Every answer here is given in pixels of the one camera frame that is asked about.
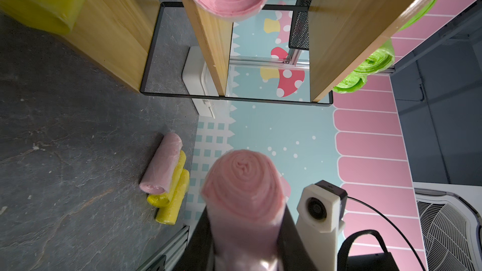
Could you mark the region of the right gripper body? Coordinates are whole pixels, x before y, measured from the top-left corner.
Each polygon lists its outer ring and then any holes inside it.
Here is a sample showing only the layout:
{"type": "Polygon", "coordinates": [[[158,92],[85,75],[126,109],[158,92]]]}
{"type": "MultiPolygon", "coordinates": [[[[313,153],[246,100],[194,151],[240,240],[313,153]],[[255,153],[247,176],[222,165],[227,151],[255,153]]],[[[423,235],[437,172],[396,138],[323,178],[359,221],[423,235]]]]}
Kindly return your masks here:
{"type": "Polygon", "coordinates": [[[337,256],[337,271],[399,271],[399,268],[392,254],[388,251],[386,244],[376,230],[363,230],[350,235],[342,243],[337,256]],[[355,240],[364,235],[372,235],[376,238],[382,253],[372,253],[367,255],[349,256],[351,246],[355,240]]]}

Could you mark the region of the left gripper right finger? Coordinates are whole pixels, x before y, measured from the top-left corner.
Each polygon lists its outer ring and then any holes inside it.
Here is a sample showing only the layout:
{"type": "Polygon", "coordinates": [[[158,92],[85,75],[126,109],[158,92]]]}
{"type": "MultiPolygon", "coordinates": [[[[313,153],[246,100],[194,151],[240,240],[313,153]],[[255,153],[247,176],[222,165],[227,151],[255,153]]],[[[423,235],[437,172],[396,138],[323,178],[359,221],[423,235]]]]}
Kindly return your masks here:
{"type": "Polygon", "coordinates": [[[279,270],[284,271],[316,271],[315,264],[310,259],[301,237],[297,232],[290,210],[285,206],[282,223],[277,238],[277,253],[279,270]]]}

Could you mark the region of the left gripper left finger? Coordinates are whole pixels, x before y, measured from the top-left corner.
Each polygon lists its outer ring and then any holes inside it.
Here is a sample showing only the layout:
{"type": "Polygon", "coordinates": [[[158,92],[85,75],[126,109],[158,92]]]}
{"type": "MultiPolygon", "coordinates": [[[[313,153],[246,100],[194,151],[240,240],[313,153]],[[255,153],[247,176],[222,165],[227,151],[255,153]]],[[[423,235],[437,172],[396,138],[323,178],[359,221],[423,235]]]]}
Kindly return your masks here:
{"type": "Polygon", "coordinates": [[[214,243],[207,209],[204,209],[185,251],[173,270],[215,270],[214,243]]]}

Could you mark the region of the green roll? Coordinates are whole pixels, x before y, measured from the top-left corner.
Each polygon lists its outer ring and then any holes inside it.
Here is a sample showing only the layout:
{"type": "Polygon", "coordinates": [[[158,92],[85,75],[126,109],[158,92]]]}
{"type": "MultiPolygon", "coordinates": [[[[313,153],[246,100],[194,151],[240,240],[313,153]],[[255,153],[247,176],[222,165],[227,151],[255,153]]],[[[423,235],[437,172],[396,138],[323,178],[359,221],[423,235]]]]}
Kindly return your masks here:
{"type": "Polygon", "coordinates": [[[334,86],[333,91],[338,94],[350,94],[360,90],[367,82],[365,74],[352,72],[338,85],[334,86]]]}
{"type": "Polygon", "coordinates": [[[399,31],[403,31],[416,22],[418,22],[420,19],[422,19],[430,10],[433,9],[433,7],[436,5],[438,0],[432,0],[430,1],[427,5],[425,5],[415,16],[413,16],[404,26],[402,26],[399,31]]]}
{"type": "Polygon", "coordinates": [[[371,75],[388,69],[395,63],[395,50],[392,40],[388,39],[353,71],[360,75],[371,75]]]}

